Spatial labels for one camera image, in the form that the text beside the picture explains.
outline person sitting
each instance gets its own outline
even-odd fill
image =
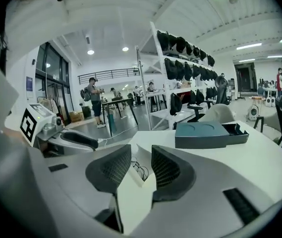
[[[264,89],[261,84],[258,85],[258,96],[264,96]]]

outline cable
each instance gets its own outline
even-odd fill
[[[149,172],[149,170],[147,169],[147,167],[141,166],[141,168],[142,168],[142,167],[143,167],[143,168],[146,168],[146,170],[147,170],[147,176],[146,176],[146,178],[144,179],[144,174],[143,174],[143,178],[142,178],[143,181],[146,181],[147,177],[149,177],[149,173],[150,173],[150,172]]]
[[[106,143],[105,143],[105,147],[106,147],[107,142],[108,142],[109,139],[112,139],[112,138],[114,138],[114,137],[117,137],[117,136],[121,135],[122,133],[127,132],[127,131],[129,131],[129,130],[131,130],[131,129],[134,129],[134,128],[136,128],[136,127],[138,127],[138,125],[137,125],[137,126],[134,126],[134,127],[132,127],[132,128],[130,128],[130,129],[126,129],[125,131],[122,131],[122,132],[119,133],[118,135],[115,135],[115,136],[112,136],[112,137],[109,137],[109,138],[99,138],[99,139],[102,139],[102,141],[103,141],[103,140],[106,141]]]

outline black slot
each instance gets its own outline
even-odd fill
[[[223,193],[245,225],[260,215],[237,188],[224,190]]]
[[[66,164],[58,164],[58,165],[50,166],[48,168],[50,169],[51,172],[55,172],[58,170],[68,168],[68,166]]]

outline dark gray tray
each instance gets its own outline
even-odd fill
[[[249,133],[246,131],[242,132],[238,123],[222,124],[222,126],[229,133],[228,145],[244,144],[248,141]]]

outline person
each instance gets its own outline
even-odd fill
[[[97,89],[95,87],[96,79],[94,77],[89,78],[89,85],[87,86],[88,93],[92,104],[92,110],[95,113],[95,119],[97,122],[97,128],[105,127],[106,125],[101,121],[101,100],[100,94],[104,93],[104,90]]]
[[[137,105],[141,105],[141,96],[140,96],[141,94],[138,86],[135,86],[134,94],[136,97],[135,103],[137,103]]]
[[[151,81],[149,84],[149,92],[154,92],[154,90],[155,90],[155,86],[154,83]]]
[[[114,89],[114,87],[111,88],[110,92],[113,92],[113,95],[115,98],[119,97],[117,91]]]
[[[278,89],[278,98],[282,96],[282,76],[281,76],[282,68],[278,69],[278,74],[276,75],[277,78],[277,89]]]
[[[258,96],[264,96],[264,89],[262,84],[258,84]]]

